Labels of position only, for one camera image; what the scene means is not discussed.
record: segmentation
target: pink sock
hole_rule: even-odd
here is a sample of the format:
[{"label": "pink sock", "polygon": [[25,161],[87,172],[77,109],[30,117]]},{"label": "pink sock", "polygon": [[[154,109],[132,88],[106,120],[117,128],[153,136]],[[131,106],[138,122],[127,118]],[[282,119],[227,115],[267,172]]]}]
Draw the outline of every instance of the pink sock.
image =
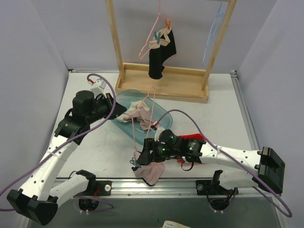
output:
[{"label": "pink sock", "polygon": [[158,179],[162,176],[165,166],[163,162],[151,162],[149,165],[142,165],[141,168],[132,167],[132,170],[137,178],[142,178],[149,186],[155,185]]}]

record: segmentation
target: cable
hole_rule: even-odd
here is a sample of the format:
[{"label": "cable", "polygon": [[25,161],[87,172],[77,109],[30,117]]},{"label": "cable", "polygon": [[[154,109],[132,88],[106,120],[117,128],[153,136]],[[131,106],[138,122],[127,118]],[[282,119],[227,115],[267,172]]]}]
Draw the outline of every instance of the cable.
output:
[{"label": "cable", "polygon": [[134,164],[135,164],[135,166],[137,166],[137,162],[136,162],[136,156],[135,156],[135,154],[136,154],[136,152],[139,152],[138,150],[137,150],[137,148],[136,148],[136,141],[135,141],[135,126],[134,126],[134,115],[136,114],[136,112],[142,107],[142,105],[143,105],[143,103],[144,103],[144,101],[145,101],[145,99],[146,98],[148,98],[149,97],[149,94],[150,94],[150,91],[151,91],[151,89],[154,89],[154,96],[153,96],[153,105],[152,105],[152,111],[151,111],[151,118],[150,118],[150,123],[149,123],[149,128],[148,128],[148,132],[147,132],[147,137],[146,138],[148,138],[148,135],[149,135],[149,131],[150,131],[150,127],[151,127],[151,123],[152,123],[152,116],[153,116],[153,111],[154,111],[154,103],[155,103],[155,88],[152,86],[150,89],[149,89],[149,91],[148,91],[148,94],[147,94],[147,96],[142,100],[142,102],[139,104],[139,106],[137,107],[137,109],[134,111],[134,113],[133,114],[127,114],[127,113],[124,113],[124,114],[126,114],[126,115],[128,115],[129,117],[131,117],[131,120],[132,120],[132,128],[133,128],[133,141],[134,141],[134,148],[135,148],[135,151],[134,151],[134,153],[133,153],[133,156],[134,156]]},{"label": "cable", "polygon": [[165,158],[165,159],[167,159],[167,160],[172,160],[172,159],[178,159],[179,158],[179,156],[174,156],[174,157],[166,157],[166,156],[163,156],[163,155],[161,155],[160,153],[158,153],[161,157],[163,157],[163,158]]},{"label": "cable", "polygon": [[[64,146],[66,146],[67,144],[69,144],[70,142],[83,137],[85,135],[87,135],[88,133],[94,131],[95,129],[97,129],[98,127],[100,127],[101,125],[103,125],[113,114],[114,109],[115,109],[115,105],[116,105],[116,95],[115,95],[115,91],[113,89],[113,87],[111,86],[111,84],[108,82],[108,80],[106,80],[104,77],[102,77],[101,75],[98,74],[89,74],[86,79],[88,81],[90,81],[90,76],[97,76],[99,78],[101,78],[102,80],[104,80],[108,86],[110,87],[112,94],[113,94],[113,106],[112,109],[109,113],[109,115],[97,126],[91,128],[90,130],[87,130],[86,132],[83,132],[71,139],[68,139],[66,142],[64,142],[63,144],[61,144],[60,146],[58,146],[52,153],[50,153],[45,159],[43,159],[41,162],[39,162],[38,165],[36,165],[34,168],[32,168],[30,171],[26,172],[25,174],[23,174],[22,176],[20,176],[19,178],[15,179],[12,183],[10,183],[8,186],[6,186],[4,189],[2,189],[2,191],[0,192],[0,197],[3,195],[3,193],[5,193],[11,186],[13,186],[14,184],[16,184],[18,181],[22,180],[23,178],[27,177],[28,175],[30,175],[33,171],[35,171],[36,169],[38,169],[42,164],[44,164],[50,157],[53,156],[53,154],[55,154],[56,152],[58,152],[61,148],[63,148]],[[14,209],[2,209],[0,208],[0,211],[14,211]]]},{"label": "cable", "polygon": [[187,169],[187,170],[185,170],[185,169],[182,167],[182,165],[183,165],[184,163],[185,163],[185,162],[183,162],[183,163],[181,164],[181,169],[182,169],[182,170],[184,170],[184,171],[190,171],[190,170],[192,170],[192,168],[193,168],[193,166],[194,166],[194,162],[191,163],[191,167],[190,167],[189,169]]},{"label": "cable", "polygon": [[71,176],[74,172],[77,172],[77,171],[76,170],[72,171],[71,174],[69,175],[69,177],[67,178],[68,180],[71,178]]},{"label": "cable", "polygon": [[[211,206],[212,209],[214,209],[215,211],[218,211],[218,212],[219,211],[224,212],[225,210],[228,209],[228,207],[230,207],[231,203],[234,201],[234,198],[237,194],[237,191],[238,191],[238,188],[234,188],[232,194],[230,196],[228,196],[227,198],[213,198],[213,199],[210,199],[209,195],[208,195],[208,192],[207,192],[206,196],[207,196],[208,203],[209,203],[209,205]],[[233,196],[233,198],[232,198],[231,202],[226,207],[225,204],[230,201],[232,196]]]},{"label": "cable", "polygon": [[101,203],[104,203],[104,204],[107,204],[107,205],[110,206],[110,208],[105,208],[105,209],[100,209],[100,210],[92,210],[92,211],[90,211],[90,213],[98,213],[98,212],[104,212],[104,211],[107,211],[107,210],[114,209],[114,205],[112,203],[110,203],[108,201],[104,201],[104,200],[98,199],[98,198],[86,197],[86,196],[74,196],[74,198],[83,199],[83,200],[86,200],[86,199],[87,200],[95,200],[95,201],[98,201],[98,202],[101,202]]},{"label": "cable", "polygon": [[[162,120],[162,118],[170,113],[170,112],[180,112],[183,113],[184,115],[186,115],[196,126],[196,128],[198,129],[199,133],[201,134],[201,136],[203,136],[206,141],[215,149],[217,150],[218,148],[203,134],[203,132],[201,131],[200,127],[198,126],[198,124],[194,121],[194,119],[189,116],[187,113],[185,113],[182,110],[178,110],[178,109],[171,109],[167,112],[165,112],[165,114],[163,114],[159,120],[157,121],[159,123],[160,120]],[[226,153],[225,151],[223,151],[222,149],[219,150],[221,153],[223,153],[225,156],[229,157],[232,161],[234,161],[236,164],[238,164],[241,168],[243,168],[245,171],[247,171],[248,173],[250,173],[258,182],[260,182],[271,194],[273,194],[274,197],[276,197],[280,203],[284,206],[284,208],[287,210],[288,213],[286,213],[285,211],[283,211],[277,204],[275,204],[268,196],[266,196],[265,194],[263,194],[260,190],[258,190],[256,187],[253,187],[255,190],[257,190],[262,196],[264,196],[270,203],[272,203],[274,205],[275,208],[277,208],[283,215],[285,215],[288,218],[291,218],[293,216],[290,208],[287,206],[287,204],[281,199],[281,197],[279,197],[264,181],[262,181],[253,171],[251,171],[249,168],[247,168],[245,165],[243,165],[242,163],[240,163],[238,160],[236,160],[234,157],[232,157],[230,154]]]},{"label": "cable", "polygon": [[101,188],[100,187],[97,187],[97,190],[96,192],[94,193],[94,198],[97,198],[97,195],[100,193],[101,191]]}]

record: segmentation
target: white wall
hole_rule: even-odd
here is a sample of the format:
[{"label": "white wall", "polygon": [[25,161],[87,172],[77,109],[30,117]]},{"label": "white wall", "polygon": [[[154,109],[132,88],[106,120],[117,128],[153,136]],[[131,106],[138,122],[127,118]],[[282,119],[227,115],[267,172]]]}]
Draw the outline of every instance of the white wall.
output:
[{"label": "white wall", "polygon": [[239,71],[260,147],[286,162],[283,199],[292,228],[304,216],[304,1],[278,0]]},{"label": "white wall", "polygon": [[[67,67],[117,69],[104,0],[32,0]],[[172,19],[177,54],[167,66],[201,66],[209,29],[220,2],[162,0],[164,16]],[[239,69],[276,0],[238,0],[214,70]],[[124,62],[148,63],[138,54],[157,17],[158,0],[114,0]],[[156,31],[164,27],[160,20]]]},{"label": "white wall", "polygon": [[[1,2],[0,31],[2,189],[47,148],[68,72],[30,0]],[[0,198],[1,208],[11,208],[6,196]],[[16,228],[18,221],[16,212],[0,212],[0,227]]]}]

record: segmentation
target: wooden frame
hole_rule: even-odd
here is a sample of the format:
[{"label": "wooden frame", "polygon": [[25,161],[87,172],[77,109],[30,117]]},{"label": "wooden frame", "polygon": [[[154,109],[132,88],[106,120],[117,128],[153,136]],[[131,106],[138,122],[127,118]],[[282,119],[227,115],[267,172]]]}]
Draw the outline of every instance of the wooden frame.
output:
[{"label": "wooden frame", "polygon": [[148,75],[149,65],[123,62],[113,0],[105,0],[119,69],[119,77],[115,86],[116,93],[127,89],[136,89],[147,94],[151,86],[153,86],[156,90],[155,96],[160,99],[206,103],[209,98],[208,78],[237,2],[237,0],[224,1],[228,2],[228,6],[206,70],[166,66],[162,72],[163,77],[159,80],[154,80]]}]

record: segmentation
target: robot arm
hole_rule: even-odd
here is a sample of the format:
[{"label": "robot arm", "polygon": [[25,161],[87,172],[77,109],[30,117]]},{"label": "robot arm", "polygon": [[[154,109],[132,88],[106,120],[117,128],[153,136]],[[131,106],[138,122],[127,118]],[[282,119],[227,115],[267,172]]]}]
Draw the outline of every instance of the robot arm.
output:
[{"label": "robot arm", "polygon": [[[73,108],[68,110],[60,121],[50,146],[42,160],[48,157],[61,144],[90,129],[90,124],[105,118],[113,107],[110,94],[98,90],[79,91],[73,99]],[[116,103],[110,119],[120,116],[126,108]],[[71,153],[80,145],[83,137],[68,143],[54,153],[37,168],[28,180],[18,189],[11,190],[7,196],[12,207],[19,214],[41,225],[48,224],[64,202],[83,191],[95,191],[96,176],[87,171],[76,172],[72,178],[53,188],[55,179]]]},{"label": "robot arm", "polygon": [[137,163],[148,165],[151,162],[162,162],[169,159],[183,159],[185,162],[213,163],[236,168],[233,172],[215,171],[213,185],[219,185],[226,190],[236,187],[260,187],[265,189],[255,178],[232,161],[219,150],[223,150],[247,169],[254,172],[275,193],[283,192],[285,163],[268,147],[262,151],[244,151],[217,145],[215,150],[207,141],[199,139],[183,139],[171,130],[152,127],[157,132],[154,139],[145,139],[144,146]]}]

